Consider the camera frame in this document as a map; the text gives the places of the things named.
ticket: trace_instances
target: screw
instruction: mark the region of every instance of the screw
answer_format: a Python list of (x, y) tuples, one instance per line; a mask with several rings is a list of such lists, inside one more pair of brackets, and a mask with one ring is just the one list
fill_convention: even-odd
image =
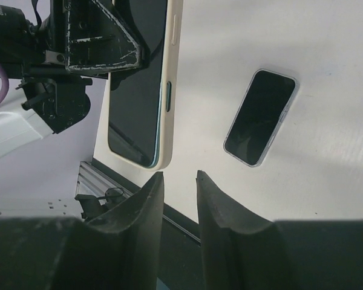
[(87, 23), (85, 21), (79, 22), (79, 29), (86, 30), (87, 29)]
[(58, 54), (58, 55), (56, 56), (56, 60), (57, 60), (58, 62), (64, 62), (64, 61), (65, 61), (65, 57), (64, 57), (63, 55), (61, 55), (61, 54)]

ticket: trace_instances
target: white panel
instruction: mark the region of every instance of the white panel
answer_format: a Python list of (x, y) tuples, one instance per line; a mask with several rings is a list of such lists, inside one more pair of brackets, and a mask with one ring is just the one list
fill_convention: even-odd
[(80, 218), (82, 207), (72, 199), (3, 198), (0, 196), (0, 218), (75, 216)]
[[(259, 68), (299, 92), (262, 166), (223, 150)], [(197, 221), (196, 171), (268, 218), (363, 218), (363, 0), (185, 1), (166, 202)], [(150, 173), (95, 155), (138, 185)]]

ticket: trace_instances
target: white backdrop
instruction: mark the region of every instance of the white backdrop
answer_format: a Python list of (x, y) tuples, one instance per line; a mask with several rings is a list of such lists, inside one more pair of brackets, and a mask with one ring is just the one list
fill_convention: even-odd
[[(197, 221), (197, 170), (268, 219), (363, 218), (363, 0), (185, 0), (165, 200)], [(299, 91), (263, 164), (223, 150), (260, 68)], [(144, 184), (151, 173), (95, 157)]]
[[(26, 18), (36, 23), (31, 0), (0, 0), (0, 4), (22, 9)], [(45, 19), (50, 14), (50, 0), (40, 0), (38, 10)], [(11, 88), (18, 84), (18, 80), (12, 81)], [(104, 89), (104, 80), (94, 80), (94, 85), (87, 88), (92, 107), (84, 121), (0, 159), (0, 196), (70, 198), (75, 195), (79, 163), (93, 155)]]

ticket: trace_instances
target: phone case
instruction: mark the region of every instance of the phone case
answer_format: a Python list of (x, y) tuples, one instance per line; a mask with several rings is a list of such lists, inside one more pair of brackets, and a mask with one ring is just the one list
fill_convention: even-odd
[[(157, 171), (169, 165), (172, 159), (174, 144), (174, 116), (175, 116), (175, 96), (177, 67), (180, 47), (180, 32), (182, 27), (183, 0), (168, 0), (165, 46), (163, 53), (162, 87), (160, 89), (161, 111), (160, 130), (158, 141), (157, 162), (152, 167), (143, 167), (116, 153), (114, 153), (108, 143), (109, 128), (109, 104), (110, 104), (110, 77), (106, 82), (105, 95), (103, 98), (101, 116), (98, 126), (94, 158), (109, 165), (113, 160), (124, 160), (136, 167), (144, 170)], [(171, 84), (171, 95), (168, 98), (168, 84)]]

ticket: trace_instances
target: phone side button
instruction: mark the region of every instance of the phone side button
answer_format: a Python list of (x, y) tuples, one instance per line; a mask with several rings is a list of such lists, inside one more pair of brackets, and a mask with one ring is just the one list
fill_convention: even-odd
[(178, 30), (178, 19), (177, 19), (177, 15), (174, 15), (174, 27), (172, 29), (172, 45), (176, 45), (177, 44), (177, 30)]
[(169, 112), (171, 110), (171, 101), (172, 101), (172, 83), (167, 83), (167, 104), (166, 110)]

